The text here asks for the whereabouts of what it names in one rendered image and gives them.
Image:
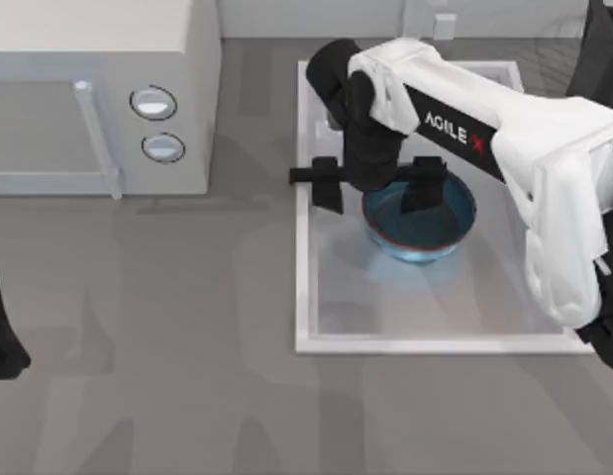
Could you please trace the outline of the pale microwave oven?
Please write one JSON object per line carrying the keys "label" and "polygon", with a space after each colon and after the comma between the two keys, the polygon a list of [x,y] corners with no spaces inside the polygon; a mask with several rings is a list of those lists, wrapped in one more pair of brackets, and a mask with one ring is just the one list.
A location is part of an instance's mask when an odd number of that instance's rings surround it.
{"label": "pale microwave oven", "polygon": [[[0,0],[0,80],[93,82],[122,198],[207,191],[221,65],[217,0]],[[173,117],[132,110],[149,85],[174,95]],[[143,138],[160,133],[185,143],[182,159],[144,155]]]}

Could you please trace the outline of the dark cabinet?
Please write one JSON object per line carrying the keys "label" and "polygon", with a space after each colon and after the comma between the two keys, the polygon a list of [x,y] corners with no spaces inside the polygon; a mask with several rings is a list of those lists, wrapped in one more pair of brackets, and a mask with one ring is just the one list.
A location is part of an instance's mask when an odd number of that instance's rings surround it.
{"label": "dark cabinet", "polygon": [[566,97],[580,96],[613,109],[613,6],[588,0],[579,54]]}

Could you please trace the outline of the blue bowl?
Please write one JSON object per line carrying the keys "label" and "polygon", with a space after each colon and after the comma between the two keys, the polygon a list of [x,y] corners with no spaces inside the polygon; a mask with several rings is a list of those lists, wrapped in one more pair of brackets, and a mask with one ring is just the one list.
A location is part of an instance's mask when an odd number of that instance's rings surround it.
{"label": "blue bowl", "polygon": [[367,234],[382,252],[406,263],[425,264],[446,257],[474,226],[477,207],[471,190],[449,171],[441,205],[404,214],[401,203],[406,187],[405,182],[393,182],[361,197]]}

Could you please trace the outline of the glass microwave door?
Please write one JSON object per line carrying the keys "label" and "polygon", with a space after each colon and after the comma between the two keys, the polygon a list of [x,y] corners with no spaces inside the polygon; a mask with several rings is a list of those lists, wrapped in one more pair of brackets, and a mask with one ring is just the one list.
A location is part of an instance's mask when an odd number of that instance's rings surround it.
{"label": "glass microwave door", "polygon": [[0,80],[0,196],[123,196],[95,85]]}

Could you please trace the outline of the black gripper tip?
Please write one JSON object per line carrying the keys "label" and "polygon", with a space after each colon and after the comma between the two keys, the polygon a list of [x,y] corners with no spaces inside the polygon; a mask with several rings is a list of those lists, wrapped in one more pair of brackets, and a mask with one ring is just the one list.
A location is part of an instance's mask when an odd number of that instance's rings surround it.
{"label": "black gripper tip", "polygon": [[0,380],[17,379],[31,362],[29,352],[10,324],[0,289]]}

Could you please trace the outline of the white sink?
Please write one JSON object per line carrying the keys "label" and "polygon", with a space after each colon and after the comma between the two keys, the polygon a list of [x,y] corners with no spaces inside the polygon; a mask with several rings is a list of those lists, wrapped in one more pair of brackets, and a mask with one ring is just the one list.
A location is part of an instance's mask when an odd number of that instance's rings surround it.
{"label": "white sink", "polygon": [[443,259],[415,265],[369,238],[360,195],[343,187],[345,211],[296,198],[294,347],[299,353],[587,354],[573,332],[545,317],[523,276],[523,226],[504,186],[446,155],[472,191],[472,231]]}

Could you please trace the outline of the small round microwave knob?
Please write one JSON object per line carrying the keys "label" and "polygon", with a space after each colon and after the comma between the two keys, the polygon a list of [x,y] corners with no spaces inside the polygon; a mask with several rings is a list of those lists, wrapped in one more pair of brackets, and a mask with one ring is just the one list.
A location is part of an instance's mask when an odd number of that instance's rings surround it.
{"label": "small round microwave knob", "polygon": [[185,143],[169,133],[143,138],[141,148],[144,155],[156,163],[175,163],[186,153]]}

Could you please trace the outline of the large round microwave knob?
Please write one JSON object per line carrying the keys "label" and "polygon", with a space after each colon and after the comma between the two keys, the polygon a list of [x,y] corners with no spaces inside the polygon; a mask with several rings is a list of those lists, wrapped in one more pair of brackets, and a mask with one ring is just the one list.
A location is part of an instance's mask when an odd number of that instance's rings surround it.
{"label": "large round microwave knob", "polygon": [[139,117],[153,122],[170,119],[178,109],[174,95],[167,89],[156,85],[133,91],[129,102],[132,110]]}

